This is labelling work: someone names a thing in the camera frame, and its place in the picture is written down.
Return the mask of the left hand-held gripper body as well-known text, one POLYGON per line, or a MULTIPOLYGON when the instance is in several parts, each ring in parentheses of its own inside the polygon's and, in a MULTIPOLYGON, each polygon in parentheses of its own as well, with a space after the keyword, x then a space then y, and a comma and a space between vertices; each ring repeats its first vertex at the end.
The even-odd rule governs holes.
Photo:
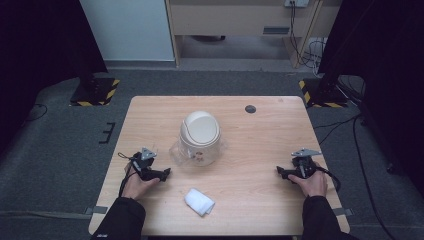
POLYGON ((143 181, 149 181, 155 178, 155 173, 151 169, 156 153, 143 147, 131 158, 132 167, 143 181))

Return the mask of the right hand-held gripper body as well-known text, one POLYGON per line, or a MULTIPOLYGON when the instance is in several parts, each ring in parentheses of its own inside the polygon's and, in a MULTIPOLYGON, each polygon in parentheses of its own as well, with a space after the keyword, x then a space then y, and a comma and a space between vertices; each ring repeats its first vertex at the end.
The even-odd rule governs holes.
POLYGON ((291 154, 292 164, 295 167, 293 175, 307 179, 311 177, 317 168, 317 165, 312 160, 313 156, 321 155, 320 151, 302 148, 291 154))

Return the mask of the black striped stand base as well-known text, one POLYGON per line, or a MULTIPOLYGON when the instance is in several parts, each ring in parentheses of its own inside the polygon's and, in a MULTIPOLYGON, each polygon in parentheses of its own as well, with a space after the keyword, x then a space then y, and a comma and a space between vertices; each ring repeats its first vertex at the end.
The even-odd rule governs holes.
POLYGON ((347 106, 347 97, 334 84, 324 83, 321 79, 307 78, 299 82, 307 108, 347 106))
POLYGON ((70 105, 108 105, 119 83, 120 81, 115 78, 95 78, 92 83, 80 83, 70 99, 70 105))

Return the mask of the light wooden desk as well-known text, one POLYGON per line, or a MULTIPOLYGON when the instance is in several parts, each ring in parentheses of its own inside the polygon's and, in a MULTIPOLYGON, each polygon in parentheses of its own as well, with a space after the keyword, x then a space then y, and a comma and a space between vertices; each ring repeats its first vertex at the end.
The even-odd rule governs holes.
POLYGON ((343 0, 309 0, 306 8, 285 0, 165 0, 176 58, 184 36, 280 37, 297 68, 312 38, 329 36, 343 0))

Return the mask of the white crumpled tissue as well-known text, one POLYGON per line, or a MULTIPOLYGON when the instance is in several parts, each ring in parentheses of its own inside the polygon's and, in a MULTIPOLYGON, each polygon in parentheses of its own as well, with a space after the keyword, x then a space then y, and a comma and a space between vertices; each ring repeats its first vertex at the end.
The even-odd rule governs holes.
POLYGON ((185 203, 195 211, 199 216, 203 217, 205 214, 210 214, 215 202, 200 192, 199 190, 192 188, 184 197, 185 203))

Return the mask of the small swing-lid trash can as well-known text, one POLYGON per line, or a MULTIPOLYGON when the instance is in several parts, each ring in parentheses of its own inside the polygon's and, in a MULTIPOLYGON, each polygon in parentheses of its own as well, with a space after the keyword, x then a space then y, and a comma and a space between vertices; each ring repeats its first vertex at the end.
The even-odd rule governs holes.
POLYGON ((179 166, 208 166, 221 155, 221 128, 206 111, 188 114, 180 125, 179 136, 170 148, 171 159, 179 166))

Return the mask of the black curtain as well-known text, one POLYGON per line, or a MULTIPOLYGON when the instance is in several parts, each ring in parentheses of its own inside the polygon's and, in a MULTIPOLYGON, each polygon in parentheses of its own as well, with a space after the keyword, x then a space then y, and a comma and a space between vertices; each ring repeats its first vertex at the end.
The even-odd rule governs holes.
POLYGON ((364 115, 424 197, 424 0, 342 0, 319 71, 365 81, 364 115))
POLYGON ((42 89, 105 70, 80 0, 0 0, 0 154, 42 89))

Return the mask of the person's right hand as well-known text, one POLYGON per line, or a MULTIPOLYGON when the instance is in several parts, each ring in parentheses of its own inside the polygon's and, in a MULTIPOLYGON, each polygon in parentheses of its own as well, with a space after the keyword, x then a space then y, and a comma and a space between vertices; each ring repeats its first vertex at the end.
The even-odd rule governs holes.
POLYGON ((316 171, 311 177, 302 179, 297 176, 291 179, 297 184, 306 197, 327 195, 328 183, 327 178, 321 171, 316 171))

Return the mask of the person's left hand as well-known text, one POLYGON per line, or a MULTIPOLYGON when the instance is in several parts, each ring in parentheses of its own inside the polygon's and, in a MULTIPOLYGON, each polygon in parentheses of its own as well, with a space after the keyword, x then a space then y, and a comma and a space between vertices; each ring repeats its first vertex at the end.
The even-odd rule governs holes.
POLYGON ((124 186, 120 193, 121 197, 140 201, 150 188, 157 185, 160 180, 153 179, 143 181, 130 164, 125 167, 124 186))

